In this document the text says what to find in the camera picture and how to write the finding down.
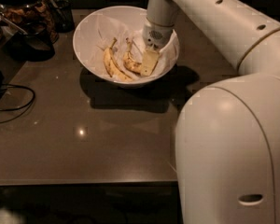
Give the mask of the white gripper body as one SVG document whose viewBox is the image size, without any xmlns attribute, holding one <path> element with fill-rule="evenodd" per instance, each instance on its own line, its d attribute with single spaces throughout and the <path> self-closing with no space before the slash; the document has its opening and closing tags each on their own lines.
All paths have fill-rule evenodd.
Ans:
<svg viewBox="0 0 280 224">
<path fill-rule="evenodd" d="M 159 25 L 145 18 L 142 37 L 148 48 L 160 50 L 168 44 L 173 30 L 173 25 Z"/>
</svg>

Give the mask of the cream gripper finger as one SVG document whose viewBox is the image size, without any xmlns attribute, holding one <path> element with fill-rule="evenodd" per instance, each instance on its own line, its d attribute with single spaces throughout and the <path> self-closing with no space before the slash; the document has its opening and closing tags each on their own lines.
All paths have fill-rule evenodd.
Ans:
<svg viewBox="0 0 280 224">
<path fill-rule="evenodd" d="M 159 57 L 160 53 L 157 50 L 145 49 L 142 57 L 140 75 L 145 77 L 150 76 L 158 63 Z"/>
</svg>

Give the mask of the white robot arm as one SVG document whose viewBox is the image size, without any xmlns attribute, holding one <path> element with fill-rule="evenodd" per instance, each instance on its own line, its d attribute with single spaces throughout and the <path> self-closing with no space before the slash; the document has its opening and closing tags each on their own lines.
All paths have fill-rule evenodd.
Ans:
<svg viewBox="0 0 280 224">
<path fill-rule="evenodd" d="M 175 131 L 184 224 L 280 224 L 280 22 L 238 0 L 149 0 L 164 47 L 182 10 L 237 71 L 197 91 Z"/>
</svg>

